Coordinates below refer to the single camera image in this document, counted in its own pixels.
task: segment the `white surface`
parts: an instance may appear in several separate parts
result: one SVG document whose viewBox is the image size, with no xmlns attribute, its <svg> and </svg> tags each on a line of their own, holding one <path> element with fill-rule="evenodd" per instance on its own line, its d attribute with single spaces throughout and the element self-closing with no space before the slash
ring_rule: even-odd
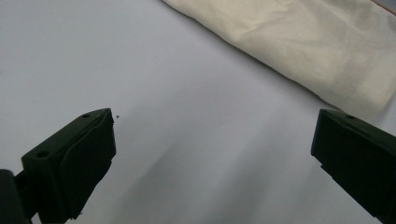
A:
<svg viewBox="0 0 396 224">
<path fill-rule="evenodd" d="M 396 17 L 370 0 L 163 0 L 343 111 L 396 91 Z"/>
<path fill-rule="evenodd" d="M 68 223 L 379 223 L 310 156 L 318 97 L 161 1 L 0 1 L 0 164 L 111 107 L 118 154 Z M 395 98 L 376 126 L 396 134 Z"/>
<path fill-rule="evenodd" d="M 391 8 L 392 11 L 396 11 L 396 1 L 395 0 L 380 0 L 378 2 L 384 4 L 384 6 Z"/>
</svg>

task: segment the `fabric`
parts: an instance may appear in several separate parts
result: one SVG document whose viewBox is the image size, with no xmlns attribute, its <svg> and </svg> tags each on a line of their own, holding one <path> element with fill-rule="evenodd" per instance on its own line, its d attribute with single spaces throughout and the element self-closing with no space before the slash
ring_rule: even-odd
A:
<svg viewBox="0 0 396 224">
<path fill-rule="evenodd" d="M 396 90 L 396 17 L 369 0 L 163 1 L 349 114 Z"/>
</svg>

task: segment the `folded cloth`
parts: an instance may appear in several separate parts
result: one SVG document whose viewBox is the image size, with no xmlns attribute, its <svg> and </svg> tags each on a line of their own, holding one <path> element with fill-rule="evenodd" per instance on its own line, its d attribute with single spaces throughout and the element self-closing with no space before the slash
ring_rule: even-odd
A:
<svg viewBox="0 0 396 224">
<path fill-rule="evenodd" d="M 349 114 L 396 90 L 396 17 L 370 0 L 163 1 Z"/>
</svg>

